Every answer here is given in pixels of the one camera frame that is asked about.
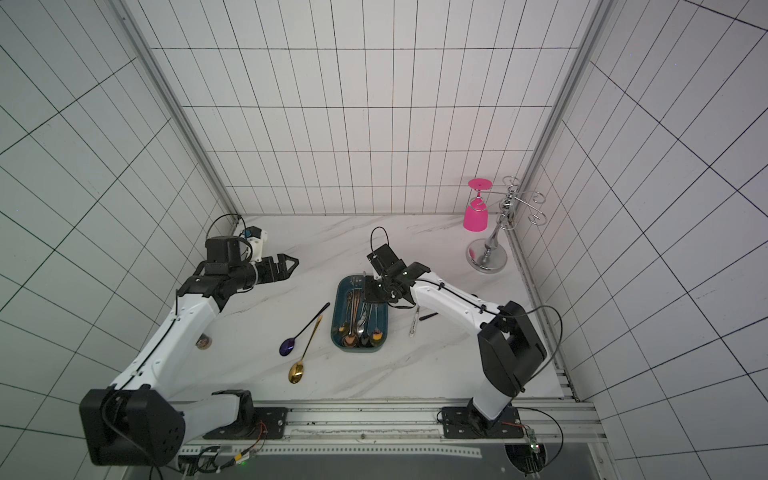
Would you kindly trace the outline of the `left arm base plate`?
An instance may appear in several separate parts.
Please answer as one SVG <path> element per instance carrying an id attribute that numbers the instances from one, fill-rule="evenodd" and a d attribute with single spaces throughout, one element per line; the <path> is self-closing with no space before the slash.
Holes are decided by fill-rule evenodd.
<path id="1" fill-rule="evenodd" d="M 245 417 L 241 439 L 254 442 L 280 440 L 284 437 L 289 410 L 285 407 L 258 407 Z"/>

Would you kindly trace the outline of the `long gold spoon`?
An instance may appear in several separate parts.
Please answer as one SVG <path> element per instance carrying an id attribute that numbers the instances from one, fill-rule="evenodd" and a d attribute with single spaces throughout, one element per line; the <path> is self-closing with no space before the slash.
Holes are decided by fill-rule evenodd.
<path id="1" fill-rule="evenodd" d="M 323 316 L 320 315 L 317 318 L 317 320 L 315 321 L 315 324 L 314 324 L 314 327 L 313 327 L 313 330 L 312 330 L 312 334 L 310 336 L 309 341 L 307 342 L 307 344 L 305 346 L 305 349 L 304 349 L 304 351 L 302 353 L 302 356 L 300 357 L 300 359 L 297 362 L 295 362 L 291 366 L 291 368 L 289 370 L 288 380 L 289 380 L 289 382 L 291 384 L 299 383 L 301 381 L 301 379 L 303 378 L 303 376 L 304 376 L 304 372 L 305 372 L 304 360 L 305 360 L 306 354 L 308 353 L 310 345 L 311 345 L 311 343 L 312 343 L 312 341 L 313 341 L 313 339 L 315 337 L 315 334 L 316 334 L 316 332 L 317 332 L 317 330 L 318 330 L 322 320 L 323 320 Z"/>

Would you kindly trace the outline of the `silver spoon clear handle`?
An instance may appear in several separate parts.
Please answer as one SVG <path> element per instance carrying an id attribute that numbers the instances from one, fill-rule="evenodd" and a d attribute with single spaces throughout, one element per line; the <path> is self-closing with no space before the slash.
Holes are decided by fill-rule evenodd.
<path id="1" fill-rule="evenodd" d="M 416 329 L 419 323 L 419 318 L 420 318 L 420 306 L 416 306 L 414 309 L 414 314 L 413 314 L 413 318 L 412 318 L 410 329 L 409 329 L 410 338 L 415 337 Z"/>

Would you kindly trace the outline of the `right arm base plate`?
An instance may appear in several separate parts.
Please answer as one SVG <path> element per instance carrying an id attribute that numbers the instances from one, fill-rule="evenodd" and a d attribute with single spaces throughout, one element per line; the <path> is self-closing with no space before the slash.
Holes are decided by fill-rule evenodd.
<path id="1" fill-rule="evenodd" d="M 518 410 L 512 406 L 507 406 L 492 420 L 485 418 L 473 406 L 443 407 L 436 420 L 442 426 L 446 439 L 522 439 L 526 435 Z"/>

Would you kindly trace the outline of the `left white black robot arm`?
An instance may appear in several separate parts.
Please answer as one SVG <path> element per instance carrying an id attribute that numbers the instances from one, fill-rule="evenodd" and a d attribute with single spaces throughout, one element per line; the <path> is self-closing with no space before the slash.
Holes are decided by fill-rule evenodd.
<path id="1" fill-rule="evenodd" d="M 160 468 L 190 440 L 222 430 L 245 438 L 256 429 L 249 391 L 220 390 L 185 405 L 171 399 L 177 376 L 231 297 L 287 280 L 297 258 L 261 254 L 255 236 L 206 240 L 206 258 L 177 290 L 162 325 L 108 387 L 90 390 L 79 414 L 90 459 L 97 466 Z"/>

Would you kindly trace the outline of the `teal plastic storage box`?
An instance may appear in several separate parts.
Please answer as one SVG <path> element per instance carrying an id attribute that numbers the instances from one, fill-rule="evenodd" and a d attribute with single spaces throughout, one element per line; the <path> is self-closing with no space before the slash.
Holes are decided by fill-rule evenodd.
<path id="1" fill-rule="evenodd" d="M 342 351 L 374 353 L 388 338 L 388 306 L 365 300 L 365 280 L 364 275 L 350 275 L 338 284 L 330 338 Z"/>

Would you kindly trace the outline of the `purple bowl dark spoon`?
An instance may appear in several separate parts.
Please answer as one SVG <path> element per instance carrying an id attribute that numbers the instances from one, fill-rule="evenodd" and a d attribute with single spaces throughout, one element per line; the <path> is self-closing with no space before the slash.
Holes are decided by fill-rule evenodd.
<path id="1" fill-rule="evenodd" d="M 322 314 L 330 307 L 330 303 L 326 302 L 320 310 L 314 315 L 314 317 L 294 336 L 286 338 L 279 346 L 278 353 L 282 357 L 287 357 L 295 348 L 296 340 L 313 324 L 320 320 Z"/>

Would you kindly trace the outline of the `short gold spoon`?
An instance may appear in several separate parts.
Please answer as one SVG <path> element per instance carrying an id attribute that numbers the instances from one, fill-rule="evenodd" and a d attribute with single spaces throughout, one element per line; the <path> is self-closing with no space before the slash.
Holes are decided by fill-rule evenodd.
<path id="1" fill-rule="evenodd" d="M 344 300 L 344 309 L 343 309 L 343 316 L 341 325 L 337 329 L 337 333 L 341 338 L 347 336 L 350 332 L 350 325 L 354 320 L 354 314 L 355 314 L 355 292 L 353 290 L 350 290 L 345 297 Z"/>

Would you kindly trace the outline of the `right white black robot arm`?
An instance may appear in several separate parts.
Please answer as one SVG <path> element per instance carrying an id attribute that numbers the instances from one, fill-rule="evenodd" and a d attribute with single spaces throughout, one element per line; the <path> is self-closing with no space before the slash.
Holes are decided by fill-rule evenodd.
<path id="1" fill-rule="evenodd" d="M 368 302 L 426 308 L 475 336 L 484 380 L 468 404 L 469 415 L 496 421 L 548 358 L 529 313 L 514 301 L 501 305 L 462 291 L 422 263 L 406 264 L 388 244 L 367 259 L 376 273 L 365 280 Z"/>

